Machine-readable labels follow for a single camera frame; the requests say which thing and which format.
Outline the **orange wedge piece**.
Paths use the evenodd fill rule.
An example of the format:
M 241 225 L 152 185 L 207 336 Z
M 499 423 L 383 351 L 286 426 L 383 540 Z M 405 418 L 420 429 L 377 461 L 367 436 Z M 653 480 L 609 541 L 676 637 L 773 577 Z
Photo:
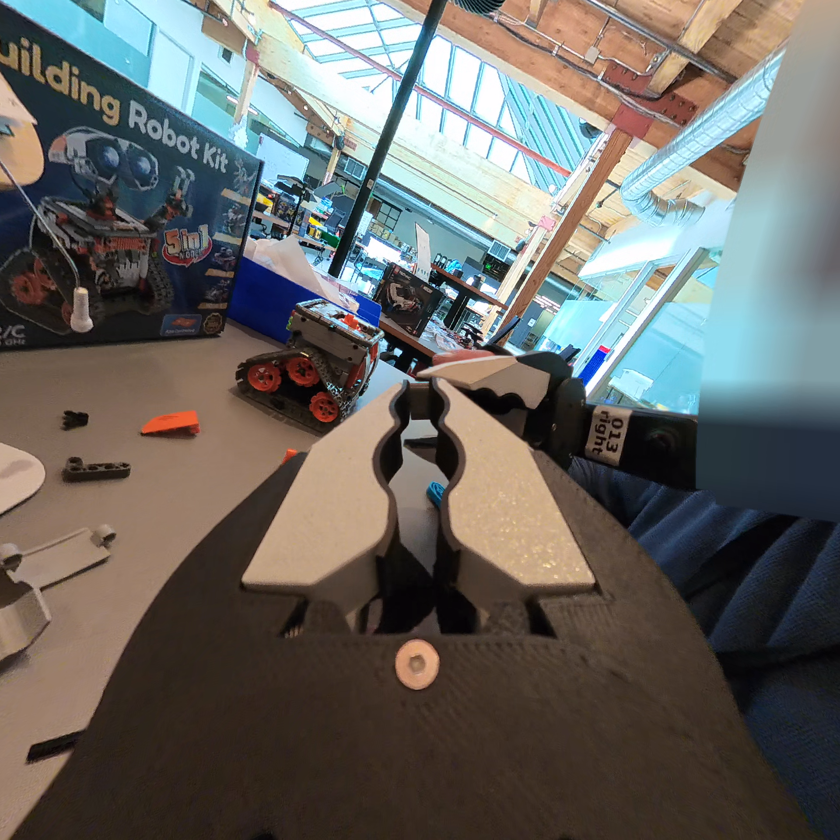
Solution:
M 153 417 L 140 430 L 143 436 L 186 436 L 201 433 L 198 415 L 195 411 L 180 411 Z

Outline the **tracked toy robot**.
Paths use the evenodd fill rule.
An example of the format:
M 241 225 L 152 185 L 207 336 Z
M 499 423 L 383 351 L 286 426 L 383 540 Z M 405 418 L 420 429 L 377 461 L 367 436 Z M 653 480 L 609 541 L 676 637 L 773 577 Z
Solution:
M 326 434 L 354 411 L 371 381 L 384 332 L 317 298 L 291 312 L 289 339 L 236 370 L 240 395 Z

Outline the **white board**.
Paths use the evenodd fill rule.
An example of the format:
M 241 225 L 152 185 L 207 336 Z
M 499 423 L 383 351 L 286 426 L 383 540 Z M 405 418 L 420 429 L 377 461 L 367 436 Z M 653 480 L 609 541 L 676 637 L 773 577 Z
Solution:
M 260 177 L 262 182 L 274 185 L 285 178 L 304 181 L 309 165 L 307 156 L 289 149 L 263 133 L 259 135 L 256 155 L 263 161 Z

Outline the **black support pole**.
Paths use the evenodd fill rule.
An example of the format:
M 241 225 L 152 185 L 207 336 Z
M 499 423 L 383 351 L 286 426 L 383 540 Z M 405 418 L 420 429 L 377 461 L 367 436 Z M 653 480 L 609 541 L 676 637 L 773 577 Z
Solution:
M 364 179 L 353 203 L 349 219 L 345 225 L 339 244 L 334 251 L 329 267 L 329 275 L 334 279 L 341 278 L 344 265 L 352 249 L 359 225 L 361 224 L 362 216 L 370 201 L 385 159 L 391 149 L 396 130 L 401 124 L 406 105 L 416 85 L 419 72 L 423 68 L 428 49 L 436 35 L 437 27 L 444 14 L 446 5 L 446 1 L 433 1 L 423 21 L 422 29 L 416 40 L 411 58 L 408 61 L 406 72 L 402 75 L 392 107 L 387 114 L 380 138 L 374 148 L 371 163 L 364 174 Z

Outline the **blue plastic bin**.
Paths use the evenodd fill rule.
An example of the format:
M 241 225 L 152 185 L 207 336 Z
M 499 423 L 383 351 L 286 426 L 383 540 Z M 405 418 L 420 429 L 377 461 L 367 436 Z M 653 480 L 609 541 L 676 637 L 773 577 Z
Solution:
M 312 287 L 301 286 L 260 263 L 243 257 L 239 262 L 232 296 L 227 308 L 234 320 L 268 338 L 287 341 L 287 327 L 298 303 L 323 298 L 352 312 L 359 320 L 377 327 L 382 308 L 373 300 L 353 292 L 334 278 L 315 270 Z

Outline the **blue toy cardboard box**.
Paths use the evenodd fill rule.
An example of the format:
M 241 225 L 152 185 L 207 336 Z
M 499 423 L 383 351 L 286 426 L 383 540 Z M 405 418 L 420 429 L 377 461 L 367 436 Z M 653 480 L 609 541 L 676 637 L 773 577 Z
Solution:
M 157 97 L 149 55 L 72 2 L 2 2 L 1 40 L 1 78 L 44 155 L 25 192 L 73 258 L 93 321 L 70 329 L 70 268 L 1 186 L 2 354 L 220 333 L 261 162 Z

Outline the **grey block piece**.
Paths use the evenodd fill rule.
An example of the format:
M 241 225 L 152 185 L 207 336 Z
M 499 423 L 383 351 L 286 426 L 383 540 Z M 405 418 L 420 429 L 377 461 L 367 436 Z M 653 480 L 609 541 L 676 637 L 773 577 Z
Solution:
M 41 591 L 1 574 L 1 661 L 24 651 L 43 633 L 51 614 Z

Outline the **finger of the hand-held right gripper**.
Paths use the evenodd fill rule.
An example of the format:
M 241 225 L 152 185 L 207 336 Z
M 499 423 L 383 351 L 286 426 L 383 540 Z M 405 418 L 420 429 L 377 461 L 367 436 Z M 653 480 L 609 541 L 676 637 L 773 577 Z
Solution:
M 417 375 L 420 382 L 441 379 L 463 390 L 526 393 L 520 365 L 514 356 L 470 356 L 434 364 Z
M 551 374 L 540 369 L 499 369 L 480 388 L 480 405 L 489 413 L 531 411 L 548 394 Z

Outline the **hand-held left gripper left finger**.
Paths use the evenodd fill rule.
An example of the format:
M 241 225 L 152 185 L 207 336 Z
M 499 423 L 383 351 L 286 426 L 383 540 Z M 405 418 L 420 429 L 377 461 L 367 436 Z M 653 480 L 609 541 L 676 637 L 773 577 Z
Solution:
M 342 614 L 374 598 L 377 561 L 398 530 L 390 483 L 409 419 L 403 381 L 311 447 L 242 576 L 247 591 L 330 602 Z

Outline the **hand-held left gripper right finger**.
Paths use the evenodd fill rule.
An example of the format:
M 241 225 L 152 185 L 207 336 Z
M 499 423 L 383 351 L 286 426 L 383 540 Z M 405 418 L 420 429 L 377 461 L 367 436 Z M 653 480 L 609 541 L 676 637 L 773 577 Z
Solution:
M 455 469 L 441 502 L 455 584 L 476 607 L 593 592 L 595 576 L 529 446 L 454 385 L 433 380 L 438 442 Z

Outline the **white book stand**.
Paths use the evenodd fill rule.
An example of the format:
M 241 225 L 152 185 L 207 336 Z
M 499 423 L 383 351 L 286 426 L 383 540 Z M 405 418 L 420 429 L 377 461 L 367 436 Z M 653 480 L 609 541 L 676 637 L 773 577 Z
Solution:
M 36 131 L 36 119 L 4 77 L 1 78 L 1 130 L 2 189 L 13 188 L 21 195 L 64 257 L 74 282 L 70 329 L 76 333 L 87 333 L 93 328 L 89 292 L 81 285 L 81 277 L 73 258 L 25 192 L 25 187 L 35 183 L 44 170 L 44 155 Z M 46 479 L 46 470 L 36 457 L 7 444 L 1 444 L 1 468 L 2 513 L 31 498 Z

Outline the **grey curved panel piece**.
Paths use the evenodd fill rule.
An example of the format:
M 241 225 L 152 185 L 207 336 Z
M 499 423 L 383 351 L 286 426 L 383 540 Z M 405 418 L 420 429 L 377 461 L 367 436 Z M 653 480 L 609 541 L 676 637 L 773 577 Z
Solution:
M 109 525 L 101 525 L 81 528 L 33 549 L 3 543 L 2 569 L 13 581 L 44 590 L 104 564 L 116 536 Z

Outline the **black model kit box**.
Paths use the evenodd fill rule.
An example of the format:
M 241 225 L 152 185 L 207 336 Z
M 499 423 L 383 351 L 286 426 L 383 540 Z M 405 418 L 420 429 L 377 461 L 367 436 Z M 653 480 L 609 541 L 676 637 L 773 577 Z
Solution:
M 421 280 L 405 268 L 389 262 L 375 289 L 373 300 L 381 315 L 419 338 L 444 298 L 437 287 Z

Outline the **wooden background table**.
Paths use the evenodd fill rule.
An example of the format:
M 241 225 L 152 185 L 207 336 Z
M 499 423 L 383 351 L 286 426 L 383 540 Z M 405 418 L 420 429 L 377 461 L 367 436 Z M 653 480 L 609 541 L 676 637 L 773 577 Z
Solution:
M 477 350 L 485 341 L 477 328 L 445 325 L 449 316 L 458 315 L 457 300 L 398 264 L 385 268 L 374 301 L 381 306 L 380 326 L 389 349 L 400 351 L 395 366 L 401 371 L 421 370 L 436 354 Z

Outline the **dark grey short beam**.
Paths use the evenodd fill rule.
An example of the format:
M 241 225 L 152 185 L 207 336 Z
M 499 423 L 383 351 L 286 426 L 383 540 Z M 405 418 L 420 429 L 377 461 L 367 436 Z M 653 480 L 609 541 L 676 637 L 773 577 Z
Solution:
M 131 474 L 131 464 L 120 461 L 88 463 L 83 458 L 71 456 L 67 459 L 61 477 L 67 483 L 122 480 Z

